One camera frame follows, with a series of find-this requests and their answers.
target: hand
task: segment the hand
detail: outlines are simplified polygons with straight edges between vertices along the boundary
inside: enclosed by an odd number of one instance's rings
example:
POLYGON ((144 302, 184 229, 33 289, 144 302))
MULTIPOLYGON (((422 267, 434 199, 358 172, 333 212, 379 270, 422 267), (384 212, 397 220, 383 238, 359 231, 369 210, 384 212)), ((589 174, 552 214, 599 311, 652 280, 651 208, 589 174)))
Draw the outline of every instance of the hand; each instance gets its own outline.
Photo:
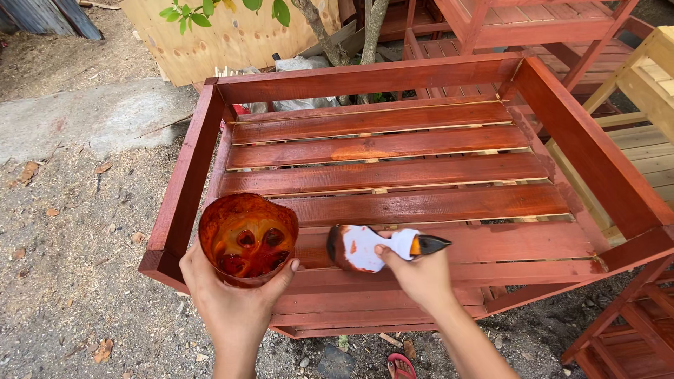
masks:
MULTIPOLYGON (((389 237, 390 232, 379 235, 389 237)), ((457 303, 444 249, 411 261, 402 259, 386 245, 375 246, 375 254, 391 268, 402 290, 427 312, 432 312, 437 305, 457 303)))
POLYGON ((298 267, 299 260, 293 259, 262 287, 242 289, 218 278, 198 239, 180 259, 185 284, 211 335, 213 347, 218 356, 222 354, 230 362, 227 377, 250 375, 236 372, 239 363, 242 370, 252 369, 254 377, 257 348, 269 326, 272 306, 290 285, 298 267))

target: person's right hand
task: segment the person's right hand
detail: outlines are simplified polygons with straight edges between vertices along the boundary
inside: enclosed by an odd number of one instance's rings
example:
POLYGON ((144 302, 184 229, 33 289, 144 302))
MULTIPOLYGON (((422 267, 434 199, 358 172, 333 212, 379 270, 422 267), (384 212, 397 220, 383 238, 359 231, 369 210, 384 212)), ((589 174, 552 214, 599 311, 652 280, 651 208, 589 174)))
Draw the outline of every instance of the person's right hand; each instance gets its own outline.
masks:
POLYGON ((386 245, 375 246, 375 254, 391 268, 402 290, 426 312, 432 312, 437 305, 456 303, 444 249, 411 261, 402 259, 386 245))

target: wooden planter box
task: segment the wooden planter box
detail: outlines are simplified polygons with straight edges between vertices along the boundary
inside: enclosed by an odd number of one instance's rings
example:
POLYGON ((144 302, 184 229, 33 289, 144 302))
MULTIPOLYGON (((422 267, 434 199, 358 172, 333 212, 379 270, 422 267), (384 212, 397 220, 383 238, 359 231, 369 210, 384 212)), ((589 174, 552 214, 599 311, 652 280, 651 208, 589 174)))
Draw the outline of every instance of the wooden planter box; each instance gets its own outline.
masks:
POLYGON ((332 267, 326 233, 338 223, 412 225, 453 241, 452 282, 474 318, 591 283, 674 247, 674 213, 544 64, 521 52, 210 78, 139 267, 183 292, 178 262, 221 120, 205 203, 256 192, 291 207, 300 221, 295 255, 302 266, 271 321, 290 337, 436 328, 389 270, 332 267), (484 83, 501 83, 499 93, 240 116, 232 108, 484 83), (627 243, 609 247, 529 124, 508 112, 504 103, 516 90, 579 166, 627 243), (526 286, 508 293, 506 285, 526 286))

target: flip-flop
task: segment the flip-flop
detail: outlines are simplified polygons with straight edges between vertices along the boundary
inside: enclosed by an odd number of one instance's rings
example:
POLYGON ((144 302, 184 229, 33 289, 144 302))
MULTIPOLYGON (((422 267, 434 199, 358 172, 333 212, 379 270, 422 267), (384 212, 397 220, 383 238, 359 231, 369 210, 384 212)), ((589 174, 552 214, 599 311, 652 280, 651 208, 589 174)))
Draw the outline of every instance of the flip-flop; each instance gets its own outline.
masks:
POLYGON ((404 376, 405 378, 417 379, 417 373, 415 372, 415 368, 412 367, 412 364, 410 363, 410 360, 407 359, 407 357, 405 357, 403 354, 393 353, 393 354, 391 354, 391 355, 388 356, 388 359, 387 359, 386 361, 387 361, 387 362, 393 362, 394 367, 395 367, 396 359, 399 360, 399 361, 405 362, 405 363, 407 364, 407 366, 410 368, 410 370, 412 370, 412 373, 409 374, 409 373, 407 373, 407 372, 405 372, 405 371, 399 370, 399 369, 396 367, 396 371, 395 371, 394 374, 393 374, 393 379, 398 379, 398 378, 399 378, 399 375, 402 375, 402 376, 404 376))

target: wood scrap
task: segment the wood scrap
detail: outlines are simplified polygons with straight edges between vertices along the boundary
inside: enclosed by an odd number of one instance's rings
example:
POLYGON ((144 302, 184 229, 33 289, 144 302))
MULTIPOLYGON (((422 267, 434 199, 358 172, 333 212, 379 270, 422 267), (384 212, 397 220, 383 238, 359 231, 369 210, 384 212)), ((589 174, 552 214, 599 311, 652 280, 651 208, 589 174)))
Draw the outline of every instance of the wood scrap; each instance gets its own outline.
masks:
POLYGON ((114 5, 95 3, 93 1, 85 1, 85 0, 78 0, 78 4, 80 5, 80 7, 87 7, 87 8, 91 8, 92 6, 94 6, 103 9, 113 9, 113 10, 122 9, 121 7, 115 7, 114 5))
POLYGON ((398 348, 401 348, 401 347, 402 347, 402 342, 398 341, 397 339, 391 337, 390 335, 388 335, 388 334, 386 334, 386 333, 380 333, 379 336, 380 336, 382 339, 385 339, 386 341, 388 341, 391 345, 395 345, 395 346, 397 346, 398 348))

